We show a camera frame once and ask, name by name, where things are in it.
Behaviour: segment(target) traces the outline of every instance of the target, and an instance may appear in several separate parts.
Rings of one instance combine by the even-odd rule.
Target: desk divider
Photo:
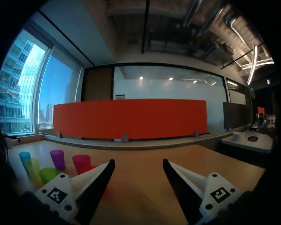
[[[90,139],[156,139],[207,132],[204,100],[123,99],[54,105],[54,134]]]

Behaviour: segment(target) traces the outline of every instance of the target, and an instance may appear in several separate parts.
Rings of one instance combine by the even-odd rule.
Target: glass building
[[[0,71],[0,127],[4,133],[31,132],[32,95],[45,50],[22,31]]]

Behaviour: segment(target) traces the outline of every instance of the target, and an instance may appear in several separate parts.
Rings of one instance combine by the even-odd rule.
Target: pink plastic cup
[[[72,159],[78,174],[82,174],[84,168],[91,165],[91,157],[88,155],[76,155]]]
[[[50,152],[51,158],[53,160],[54,166],[59,171],[63,171],[66,168],[64,164],[64,154],[62,150],[53,150]]]

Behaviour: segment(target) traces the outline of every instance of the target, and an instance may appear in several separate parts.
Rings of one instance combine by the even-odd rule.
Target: exposed ceiling
[[[102,1],[119,46],[141,50],[146,0]],[[254,28],[222,0],[151,0],[146,34],[145,52],[180,54],[223,66],[257,45],[257,61],[271,59]],[[239,70],[252,58],[249,53],[237,60]],[[250,68],[244,70],[243,79],[249,72]]]

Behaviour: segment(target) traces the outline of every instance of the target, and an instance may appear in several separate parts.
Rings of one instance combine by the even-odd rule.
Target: yellow plastic cup
[[[40,166],[37,159],[26,159],[24,165],[28,171],[29,178],[33,181],[37,189],[44,186],[40,177]]]

